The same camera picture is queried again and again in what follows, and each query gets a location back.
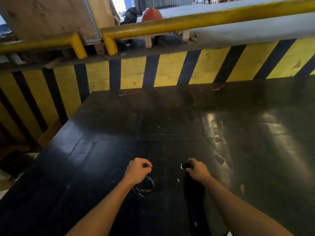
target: black cable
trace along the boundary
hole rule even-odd
[[[150,174],[147,174],[146,177],[149,180],[149,182],[151,183],[151,186],[150,186],[149,189],[138,188],[137,187],[138,184],[135,185],[134,187],[132,187],[132,190],[134,191],[134,193],[139,195],[139,196],[141,196],[141,197],[147,197],[148,194],[150,194],[155,188],[155,180],[154,180],[154,178]]]

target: pallet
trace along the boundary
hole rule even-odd
[[[175,31],[171,33],[159,33],[159,34],[153,34],[153,35],[143,35],[143,36],[135,36],[135,37],[129,37],[129,38],[123,38],[121,40],[128,40],[128,39],[144,39],[146,48],[152,47],[152,39],[154,39],[157,35],[176,35],[179,37],[183,42],[189,41],[189,30],[180,30]]]

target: black stripe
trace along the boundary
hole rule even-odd
[[[196,64],[199,59],[201,50],[187,51],[184,60],[183,68],[181,69],[177,85],[187,85],[191,79],[192,73],[195,70]]]
[[[14,120],[16,125],[18,126],[19,130],[21,131],[21,133],[23,134],[25,139],[30,143],[30,145],[36,146],[35,139],[29,133],[27,128],[24,126],[22,119],[16,113],[16,111],[14,110],[13,106],[11,105],[10,101],[8,100],[8,98],[6,97],[6,95],[4,94],[4,92],[1,88],[0,88],[0,101],[1,101],[2,105],[5,107],[5,109],[8,111],[8,113],[11,115],[12,119]]]
[[[296,39],[280,40],[253,79],[266,79]]]
[[[217,76],[215,77],[214,83],[222,83],[226,82],[228,77],[230,76],[234,66],[236,65],[238,59],[240,58],[243,50],[245,49],[246,45],[238,45],[232,46],[227,53],[220,70],[218,71]]]
[[[77,76],[77,84],[79,88],[81,103],[83,103],[90,95],[88,74],[86,72],[85,64],[75,64],[74,70]]]
[[[59,119],[62,124],[68,121],[67,113],[65,111],[65,106],[63,105],[61,94],[56,81],[55,73],[52,69],[43,68],[42,73],[45,77],[47,86],[51,97],[53,98],[53,103],[55,104]]]
[[[144,69],[142,88],[153,88],[160,55],[148,55]]]
[[[2,134],[5,136],[6,140],[12,144],[12,145],[16,145],[17,141],[13,138],[13,136],[10,134],[10,132],[5,128],[5,126],[2,125],[2,123],[0,122],[0,132],[2,132]]]
[[[16,72],[12,72],[12,75],[16,81],[16,83],[18,84],[28,106],[30,107],[30,109],[33,112],[34,117],[36,118],[39,127],[41,128],[42,132],[45,132],[48,129],[48,125],[41,113],[41,111],[39,110],[39,107],[37,106],[37,103],[31,93],[31,90],[25,80],[24,75],[22,74],[21,71],[16,71]]]
[[[295,74],[295,78],[309,76],[315,69],[315,55],[313,55],[309,61]]]
[[[120,90],[121,59],[109,61],[109,90]]]

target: yellow metal pipe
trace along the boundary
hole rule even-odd
[[[221,11],[132,23],[101,29],[110,55],[118,53],[114,40],[178,30],[252,21],[315,11],[315,0],[283,0]]]
[[[84,49],[81,39],[77,33],[63,35],[53,39],[39,41],[14,41],[0,44],[0,55],[16,53],[30,50],[44,50],[48,48],[58,48],[72,46],[79,59],[86,58],[88,55]]]

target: black work surface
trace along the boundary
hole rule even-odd
[[[64,235],[149,159],[155,191],[127,195],[111,235],[225,233],[180,164],[195,157],[295,235],[313,231],[315,78],[93,92],[0,201],[0,234]]]

